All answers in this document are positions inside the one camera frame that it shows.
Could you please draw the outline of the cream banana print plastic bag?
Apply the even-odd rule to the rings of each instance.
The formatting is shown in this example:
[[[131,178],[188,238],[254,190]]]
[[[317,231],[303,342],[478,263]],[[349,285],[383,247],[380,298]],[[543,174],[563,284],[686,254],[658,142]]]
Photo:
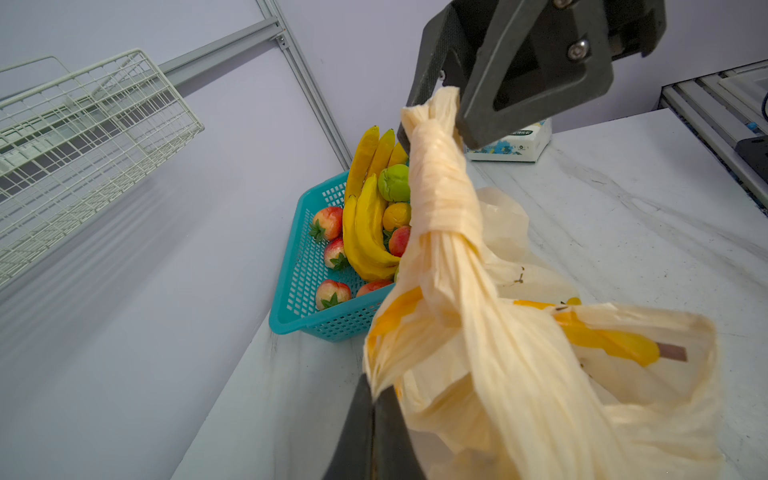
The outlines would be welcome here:
[[[716,479],[716,329],[685,312],[582,305],[527,244],[528,217],[476,189],[459,91],[407,108],[412,232],[364,347],[371,392],[451,458],[431,479]]]

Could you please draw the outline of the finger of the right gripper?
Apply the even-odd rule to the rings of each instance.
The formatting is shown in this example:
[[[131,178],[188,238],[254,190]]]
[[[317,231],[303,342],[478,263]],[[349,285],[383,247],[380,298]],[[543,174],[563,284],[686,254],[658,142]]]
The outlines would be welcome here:
[[[408,107],[425,104],[433,95],[441,74],[447,84],[460,90],[458,130],[469,148],[480,147],[478,128],[472,124],[470,107],[477,99],[480,72],[480,3],[452,1],[423,29]]]

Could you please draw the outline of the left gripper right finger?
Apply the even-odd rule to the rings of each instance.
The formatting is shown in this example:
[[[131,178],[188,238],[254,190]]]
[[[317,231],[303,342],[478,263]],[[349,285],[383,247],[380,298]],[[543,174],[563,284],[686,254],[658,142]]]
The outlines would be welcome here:
[[[393,387],[373,404],[373,478],[425,480]]]

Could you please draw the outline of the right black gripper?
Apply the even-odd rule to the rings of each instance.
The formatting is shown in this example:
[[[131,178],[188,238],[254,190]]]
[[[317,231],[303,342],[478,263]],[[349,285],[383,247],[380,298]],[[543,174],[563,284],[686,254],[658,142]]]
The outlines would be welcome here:
[[[484,147],[604,95],[611,55],[647,57],[665,30],[664,0],[499,2],[461,94],[464,142]]]

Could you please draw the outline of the teal plastic fruit basket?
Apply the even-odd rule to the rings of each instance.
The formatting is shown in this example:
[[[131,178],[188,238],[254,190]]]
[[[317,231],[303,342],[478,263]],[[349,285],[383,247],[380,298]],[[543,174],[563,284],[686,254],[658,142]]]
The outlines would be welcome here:
[[[303,332],[329,342],[365,335],[390,285],[329,309],[316,307],[316,291],[325,280],[350,287],[357,294],[364,281],[350,267],[333,271],[325,266],[325,244],[309,235],[310,222],[325,207],[344,204],[347,173],[307,190],[298,200],[272,303],[269,326],[278,335]]]

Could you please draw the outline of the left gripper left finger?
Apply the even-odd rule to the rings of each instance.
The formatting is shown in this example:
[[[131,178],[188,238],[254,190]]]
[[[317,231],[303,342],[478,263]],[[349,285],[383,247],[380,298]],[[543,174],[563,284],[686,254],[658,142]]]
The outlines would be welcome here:
[[[339,440],[323,480],[372,478],[374,410],[367,376],[357,384]]]

